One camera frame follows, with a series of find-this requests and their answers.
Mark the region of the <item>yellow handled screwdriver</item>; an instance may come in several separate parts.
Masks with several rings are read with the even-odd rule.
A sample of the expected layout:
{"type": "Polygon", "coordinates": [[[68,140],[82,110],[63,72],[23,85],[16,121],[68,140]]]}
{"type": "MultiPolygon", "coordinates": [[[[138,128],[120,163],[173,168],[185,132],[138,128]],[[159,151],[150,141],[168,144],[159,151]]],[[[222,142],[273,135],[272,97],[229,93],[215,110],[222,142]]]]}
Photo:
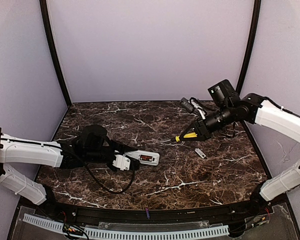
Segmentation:
{"type": "Polygon", "coordinates": [[[178,143],[182,140],[188,141],[189,139],[195,139],[198,135],[195,132],[186,133],[184,135],[178,135],[170,139],[162,140],[161,143],[178,143]]]}

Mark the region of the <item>white battery cover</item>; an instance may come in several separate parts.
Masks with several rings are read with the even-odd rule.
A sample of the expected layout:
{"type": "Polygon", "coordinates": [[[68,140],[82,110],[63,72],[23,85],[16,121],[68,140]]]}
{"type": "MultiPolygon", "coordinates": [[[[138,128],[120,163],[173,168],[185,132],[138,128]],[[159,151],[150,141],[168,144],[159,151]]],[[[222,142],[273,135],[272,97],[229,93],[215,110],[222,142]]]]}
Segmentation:
{"type": "Polygon", "coordinates": [[[195,149],[195,152],[196,152],[202,159],[206,159],[206,158],[207,158],[206,154],[205,154],[201,149],[196,148],[196,149],[195,149]]]}

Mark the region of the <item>white remote control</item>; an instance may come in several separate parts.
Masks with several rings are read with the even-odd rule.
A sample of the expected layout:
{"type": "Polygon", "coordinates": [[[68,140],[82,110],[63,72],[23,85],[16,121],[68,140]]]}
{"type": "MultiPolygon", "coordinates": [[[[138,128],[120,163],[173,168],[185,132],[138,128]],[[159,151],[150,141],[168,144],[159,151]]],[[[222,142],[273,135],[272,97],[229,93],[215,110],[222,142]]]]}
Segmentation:
{"type": "Polygon", "coordinates": [[[143,165],[157,166],[160,160],[160,154],[144,150],[129,151],[126,156],[138,160],[143,165]]]}

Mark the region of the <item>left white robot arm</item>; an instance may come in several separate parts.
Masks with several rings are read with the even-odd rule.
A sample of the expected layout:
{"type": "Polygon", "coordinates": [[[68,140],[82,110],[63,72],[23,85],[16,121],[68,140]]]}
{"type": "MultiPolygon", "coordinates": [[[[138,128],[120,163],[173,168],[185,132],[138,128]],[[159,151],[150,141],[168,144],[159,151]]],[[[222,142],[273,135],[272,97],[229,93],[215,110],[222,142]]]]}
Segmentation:
{"type": "Polygon", "coordinates": [[[71,140],[31,141],[3,134],[0,128],[0,185],[33,204],[54,206],[49,186],[36,183],[15,170],[11,163],[26,163],[59,169],[88,168],[89,163],[104,163],[111,170],[136,171],[143,153],[108,137],[101,125],[88,125],[71,140]]]}

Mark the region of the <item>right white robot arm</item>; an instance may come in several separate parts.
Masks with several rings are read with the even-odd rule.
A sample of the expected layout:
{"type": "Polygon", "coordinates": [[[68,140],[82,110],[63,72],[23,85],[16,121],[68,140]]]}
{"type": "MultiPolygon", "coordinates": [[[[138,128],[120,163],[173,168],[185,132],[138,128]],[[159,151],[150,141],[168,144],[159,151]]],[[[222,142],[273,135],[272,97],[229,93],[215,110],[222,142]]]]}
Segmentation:
{"type": "MultiPolygon", "coordinates": [[[[208,89],[218,110],[206,114],[197,99],[182,98],[180,105],[189,113],[198,111],[194,120],[175,142],[205,141],[215,131],[234,122],[246,121],[277,131],[300,143],[300,115],[276,104],[266,96],[249,93],[240,98],[227,80],[208,89]]],[[[300,186],[300,159],[279,175],[258,185],[250,199],[255,203],[266,203],[277,196],[300,186]]]]}

